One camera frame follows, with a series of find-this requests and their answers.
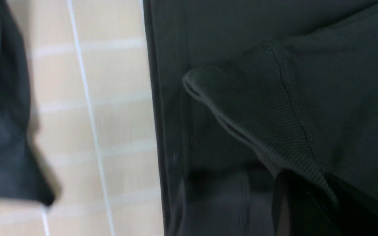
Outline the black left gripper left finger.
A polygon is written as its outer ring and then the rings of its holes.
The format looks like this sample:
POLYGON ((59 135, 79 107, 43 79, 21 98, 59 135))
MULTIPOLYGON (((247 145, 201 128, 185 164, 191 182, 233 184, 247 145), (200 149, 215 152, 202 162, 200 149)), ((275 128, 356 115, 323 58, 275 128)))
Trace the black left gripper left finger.
POLYGON ((275 179, 272 220, 276 236, 339 236, 327 196, 290 171, 275 179))

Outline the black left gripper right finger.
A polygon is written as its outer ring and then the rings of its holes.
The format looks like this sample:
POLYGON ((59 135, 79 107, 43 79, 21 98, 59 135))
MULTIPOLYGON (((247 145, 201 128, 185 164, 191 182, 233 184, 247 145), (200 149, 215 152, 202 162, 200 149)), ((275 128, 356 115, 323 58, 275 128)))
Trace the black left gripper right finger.
POLYGON ((327 174, 327 181, 339 202, 336 224, 342 234, 378 236, 378 200, 332 174, 327 174))

